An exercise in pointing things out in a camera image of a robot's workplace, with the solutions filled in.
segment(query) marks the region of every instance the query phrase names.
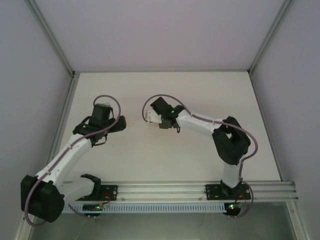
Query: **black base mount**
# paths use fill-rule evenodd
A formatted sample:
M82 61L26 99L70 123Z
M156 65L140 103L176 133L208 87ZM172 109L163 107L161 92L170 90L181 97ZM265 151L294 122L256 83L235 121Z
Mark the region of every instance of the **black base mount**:
M251 194L249 187L239 182L239 184L230 188L222 181L220 184L205 185L205 193L207 200L250 200Z
M99 202L107 202L108 197L110 201L116 201L118 196L118 185L101 185L100 186L100 194L98 196L84 196L78 201L99 201Z

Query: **purple cable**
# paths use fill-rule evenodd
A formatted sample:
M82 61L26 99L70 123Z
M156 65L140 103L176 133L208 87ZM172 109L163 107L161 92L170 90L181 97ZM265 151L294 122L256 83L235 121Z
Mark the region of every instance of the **purple cable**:
M82 217L82 218L85 218L85 219L89 219L90 216L86 216L80 212L78 212L77 210L75 210L70 204L68 204L69 208L75 213L77 214L78 216Z
M256 155L256 153L257 153L257 151L258 151L258 141L256 140L256 138L255 138L250 132L248 132L247 130L245 130L245 129L243 129L242 127L239 127L239 126L237 126L237 125L234 125L234 124L231 124L231 123L227 123L227 122L223 122L223 121L213 121L212 119L207 119L207 118L203 118L203 117L197 116L197 115L193 114L193 113L186 107L186 105L183 104L183 102L181 102L181 101L180 101L179 99L177 99L176 97L171 96L171 95L168 95L168 94L156 94L156 95L153 95L153 96L149 97L149 98L147 99L147 101L145 101L145 103L143 104L143 107L142 107L142 118L143 118L143 120L144 120L145 122L148 122L148 120L147 120L146 117L145 117L145 108L146 108L146 105L147 105L147 103L148 103L151 99L156 98L156 97L168 97L168 98L171 98L171 99L177 101L177 102L186 110L186 112L187 112L189 115L191 115L192 117L194 117L194 118L196 118L196 119L199 119L199 120L201 120L201 121L207 122L207 123L220 124L220 125L225 125L225 126L228 126L228 127L232 127L232 128L238 129L238 130L244 132L245 134L249 135L249 137L253 140L254 146L255 146L254 151L253 151L253 153L251 153L250 155L244 157L244 158L241 160L241 162L240 162L240 169L239 169L239 180L240 180L240 182L242 182L242 183L244 183L245 185L248 186L248 188L249 188L249 190L250 190L250 194L251 194L251 203L250 203L250 206L248 207L248 209L247 209L244 213L238 215L237 218L240 218L240 217L245 216L245 215L251 210L251 208L253 207L253 204L254 204L254 192L253 192L251 186L250 186L248 183L246 183L245 181L243 181L241 175L242 175L242 170L243 170L243 167L244 167L244 161L247 160L247 159L252 158L254 155Z
M118 116L116 117L115 121L114 121L110 126L107 126L107 127L104 128L104 129L101 129L101 130L95 131L95 132L91 132L91 133L89 133L89 134L87 134L87 135L84 135L84 136L82 136L82 137L79 137L77 140L75 140L73 143L71 143L71 145L70 145L71 148L72 148L75 144L77 144L79 141L81 141L82 139L85 139L85 138L87 138L87 137L91 137L91 136L93 136L93 135L100 134L100 133L103 133L103 132L109 130L110 128L112 128L112 127L118 122L118 120L119 120L119 118L120 118L120 115L121 115L121 107L120 107L120 103L118 102L118 100L115 99L113 96L110 96L110 95L99 95L99 96L97 96L97 97L93 100L93 106L96 104L96 101L97 101L99 98L102 98L102 97L110 98L110 99L114 100L115 103L117 104L118 109L119 109L119 110L118 110L119 112L118 112ZM41 181L42 181L47 175L49 175L49 173L58 165L58 163L63 159L63 157L67 154L67 152L68 152L71 148L68 147L68 148L59 156L59 158L55 161L55 163L52 164L52 166L51 166L51 167L49 168L49 170L48 170L48 173L45 173L42 177L40 177L40 178L35 182L35 184L34 184L33 187L31 188L31 190L30 190L30 192L29 192L29 194L28 194L28 196L27 196L27 198L26 198L25 205L24 205L24 218L25 218L26 222L27 222L29 225L31 225L32 227L40 227L40 226L44 225L44 224L46 223L46 221L43 221L43 222L41 222L41 223L33 223L33 222L30 220L29 215L28 215L28 207L29 207L29 202L30 202L31 196L32 196L32 194L34 193L36 187L41 183Z

